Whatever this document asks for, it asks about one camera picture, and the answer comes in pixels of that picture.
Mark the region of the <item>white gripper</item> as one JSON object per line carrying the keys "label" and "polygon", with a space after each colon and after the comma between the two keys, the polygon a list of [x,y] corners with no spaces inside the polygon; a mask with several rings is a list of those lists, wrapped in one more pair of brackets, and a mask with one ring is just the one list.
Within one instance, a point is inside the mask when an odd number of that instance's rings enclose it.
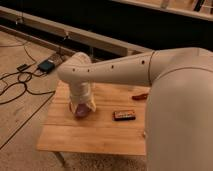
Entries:
{"label": "white gripper", "polygon": [[70,106],[71,111],[75,114],[75,110],[79,104],[86,104],[92,112],[96,111],[96,104],[92,92],[93,85],[91,83],[73,83],[69,86],[70,90]]}

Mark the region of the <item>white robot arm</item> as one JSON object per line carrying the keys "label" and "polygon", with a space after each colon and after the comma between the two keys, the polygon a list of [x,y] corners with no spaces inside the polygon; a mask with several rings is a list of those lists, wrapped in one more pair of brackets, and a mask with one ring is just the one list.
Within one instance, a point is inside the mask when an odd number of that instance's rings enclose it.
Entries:
{"label": "white robot arm", "polygon": [[213,52],[176,48],[96,63],[78,52],[58,76],[72,103],[89,110],[94,83],[148,87],[147,171],[213,171]]}

